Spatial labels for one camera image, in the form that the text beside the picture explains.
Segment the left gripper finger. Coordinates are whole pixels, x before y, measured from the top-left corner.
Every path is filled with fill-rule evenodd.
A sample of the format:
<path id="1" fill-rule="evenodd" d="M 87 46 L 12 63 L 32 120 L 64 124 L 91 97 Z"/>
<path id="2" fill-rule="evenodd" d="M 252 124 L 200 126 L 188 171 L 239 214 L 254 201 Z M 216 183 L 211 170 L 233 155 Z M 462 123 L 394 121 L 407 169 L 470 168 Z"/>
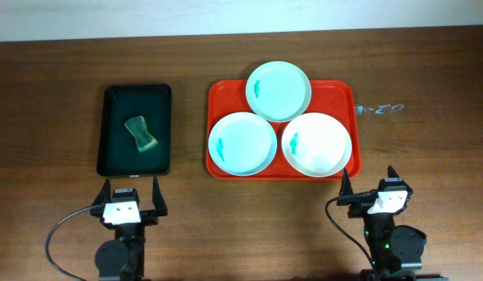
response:
<path id="1" fill-rule="evenodd" d="M 93 206 L 102 205 L 110 202 L 111 200 L 111 184 L 110 179 L 106 179 L 99 194 L 93 201 Z"/>
<path id="2" fill-rule="evenodd" d="M 165 203 L 165 199 L 163 198 L 158 177 L 154 175 L 153 177 L 153 188 L 152 188 L 152 203 L 154 205 L 154 209 L 157 213 L 167 213 L 168 207 Z"/>

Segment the white plate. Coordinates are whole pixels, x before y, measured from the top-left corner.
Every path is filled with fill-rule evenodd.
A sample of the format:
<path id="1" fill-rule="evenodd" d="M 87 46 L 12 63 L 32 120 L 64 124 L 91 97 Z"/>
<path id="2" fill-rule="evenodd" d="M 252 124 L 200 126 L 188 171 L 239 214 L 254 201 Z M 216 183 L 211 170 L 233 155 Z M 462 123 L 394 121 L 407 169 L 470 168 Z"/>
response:
<path id="1" fill-rule="evenodd" d="M 305 113 L 288 123 L 281 148 L 286 161 L 305 176 L 324 178 L 346 167 L 352 140 L 337 119 L 318 112 Z"/>

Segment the green yellow sponge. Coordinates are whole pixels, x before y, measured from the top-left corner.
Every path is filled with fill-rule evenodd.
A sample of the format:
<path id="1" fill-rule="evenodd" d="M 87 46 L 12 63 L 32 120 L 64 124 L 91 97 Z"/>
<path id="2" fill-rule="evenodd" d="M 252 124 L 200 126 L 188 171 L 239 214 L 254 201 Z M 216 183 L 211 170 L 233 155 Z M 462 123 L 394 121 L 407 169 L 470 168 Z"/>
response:
<path id="1" fill-rule="evenodd" d="M 143 116 L 135 116 L 128 119 L 124 122 L 124 126 L 133 136 L 137 150 L 140 153 L 149 151 L 157 145 L 158 141 L 149 132 L 146 120 Z"/>

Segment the light blue plate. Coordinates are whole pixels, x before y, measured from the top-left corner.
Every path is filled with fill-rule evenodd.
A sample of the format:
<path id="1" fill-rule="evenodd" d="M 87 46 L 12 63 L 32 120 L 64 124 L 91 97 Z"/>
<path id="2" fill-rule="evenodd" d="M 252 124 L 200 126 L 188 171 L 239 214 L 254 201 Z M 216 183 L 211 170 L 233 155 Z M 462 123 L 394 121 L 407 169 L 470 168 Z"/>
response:
<path id="1" fill-rule="evenodd" d="M 221 118 L 208 136 L 208 153 L 224 172 L 252 176 L 271 164 L 277 151 L 275 130 L 268 121 L 250 112 Z"/>

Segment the mint green plate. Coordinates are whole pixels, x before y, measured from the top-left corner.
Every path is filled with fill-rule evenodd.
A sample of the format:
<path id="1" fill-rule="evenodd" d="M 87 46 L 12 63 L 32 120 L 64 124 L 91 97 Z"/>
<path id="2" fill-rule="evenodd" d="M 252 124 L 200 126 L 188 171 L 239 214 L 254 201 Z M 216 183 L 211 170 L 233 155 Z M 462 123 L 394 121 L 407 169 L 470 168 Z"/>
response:
<path id="1" fill-rule="evenodd" d="M 311 82 L 289 62 L 266 62 L 248 77 L 245 94 L 251 110 L 276 123 L 301 115 L 311 102 Z"/>

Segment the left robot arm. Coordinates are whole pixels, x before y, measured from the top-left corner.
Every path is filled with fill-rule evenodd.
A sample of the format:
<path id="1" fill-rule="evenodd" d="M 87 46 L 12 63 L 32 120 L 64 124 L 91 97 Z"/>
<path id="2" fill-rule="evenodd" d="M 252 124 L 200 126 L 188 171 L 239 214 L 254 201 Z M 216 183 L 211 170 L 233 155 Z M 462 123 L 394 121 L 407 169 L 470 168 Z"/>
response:
<path id="1" fill-rule="evenodd" d="M 144 278 L 145 228 L 158 225 L 167 216 L 158 177 L 153 177 L 152 204 L 149 210 L 139 209 L 140 199 L 134 188 L 111 190 L 106 180 L 94 199 L 90 214 L 115 237 L 97 250 L 94 263 L 100 280 L 142 280 Z"/>

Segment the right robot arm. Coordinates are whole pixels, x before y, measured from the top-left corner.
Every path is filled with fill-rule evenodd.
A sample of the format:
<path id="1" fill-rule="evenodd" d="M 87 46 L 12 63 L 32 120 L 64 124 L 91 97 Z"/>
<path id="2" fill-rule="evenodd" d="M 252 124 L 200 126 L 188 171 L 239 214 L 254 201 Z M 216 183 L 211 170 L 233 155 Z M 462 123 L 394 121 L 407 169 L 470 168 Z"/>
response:
<path id="1" fill-rule="evenodd" d="M 347 206 L 350 219 L 362 219 L 369 248 L 371 269 L 360 272 L 360 280 L 415 280 L 422 267 L 426 234 L 411 226 L 396 225 L 394 217 L 407 208 L 412 188 L 393 167 L 374 190 L 354 193 L 347 171 L 343 172 L 337 200 Z"/>

